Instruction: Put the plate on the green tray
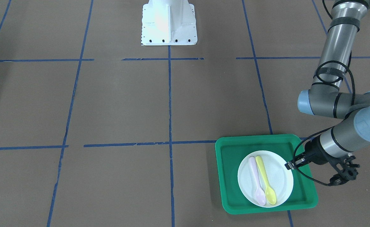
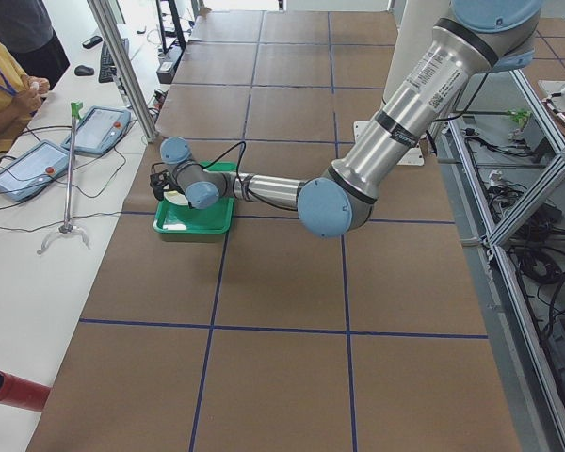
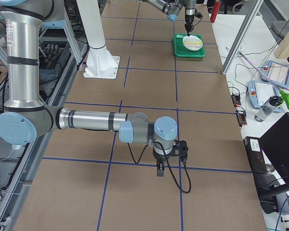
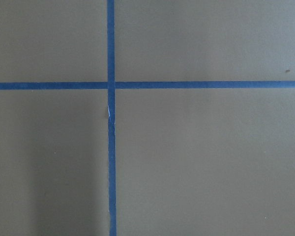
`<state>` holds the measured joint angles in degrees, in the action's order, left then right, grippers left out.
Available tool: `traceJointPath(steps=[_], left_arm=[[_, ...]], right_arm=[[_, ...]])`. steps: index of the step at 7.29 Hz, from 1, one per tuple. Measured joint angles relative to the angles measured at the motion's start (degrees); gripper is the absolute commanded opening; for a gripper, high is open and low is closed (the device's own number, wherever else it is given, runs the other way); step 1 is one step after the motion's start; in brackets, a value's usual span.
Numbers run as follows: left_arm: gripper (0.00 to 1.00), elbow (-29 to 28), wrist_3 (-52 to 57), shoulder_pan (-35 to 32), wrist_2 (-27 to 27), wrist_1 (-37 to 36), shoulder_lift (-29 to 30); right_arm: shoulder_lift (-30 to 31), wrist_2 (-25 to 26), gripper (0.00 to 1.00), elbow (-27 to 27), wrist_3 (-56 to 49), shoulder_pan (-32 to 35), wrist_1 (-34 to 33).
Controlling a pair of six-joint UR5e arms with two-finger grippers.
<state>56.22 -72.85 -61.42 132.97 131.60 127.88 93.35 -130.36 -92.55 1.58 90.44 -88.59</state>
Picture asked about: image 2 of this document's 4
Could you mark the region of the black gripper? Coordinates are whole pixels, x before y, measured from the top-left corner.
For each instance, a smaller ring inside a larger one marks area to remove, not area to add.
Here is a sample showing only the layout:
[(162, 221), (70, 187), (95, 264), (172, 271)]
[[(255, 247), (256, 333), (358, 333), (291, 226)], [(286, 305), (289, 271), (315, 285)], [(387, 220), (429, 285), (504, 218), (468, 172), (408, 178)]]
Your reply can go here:
[(150, 187), (153, 191), (153, 196), (158, 201), (165, 199), (165, 193), (170, 191), (170, 175), (164, 169), (159, 172), (152, 172), (150, 175)]

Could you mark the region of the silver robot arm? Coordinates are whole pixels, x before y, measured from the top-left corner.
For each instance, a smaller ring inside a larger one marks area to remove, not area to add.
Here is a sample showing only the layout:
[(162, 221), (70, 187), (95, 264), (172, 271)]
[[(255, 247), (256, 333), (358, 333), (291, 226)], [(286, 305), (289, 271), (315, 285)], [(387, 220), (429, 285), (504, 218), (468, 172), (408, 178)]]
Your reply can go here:
[(223, 198), (263, 202), (295, 211), (319, 237), (364, 225), (381, 181), (478, 73), (521, 69), (533, 58), (540, 1), (452, 1), (432, 27), (432, 41), (393, 96), (367, 122), (353, 147), (318, 178), (295, 180), (211, 171), (181, 137), (160, 146), (164, 170), (150, 176), (154, 196), (167, 191), (207, 209)]

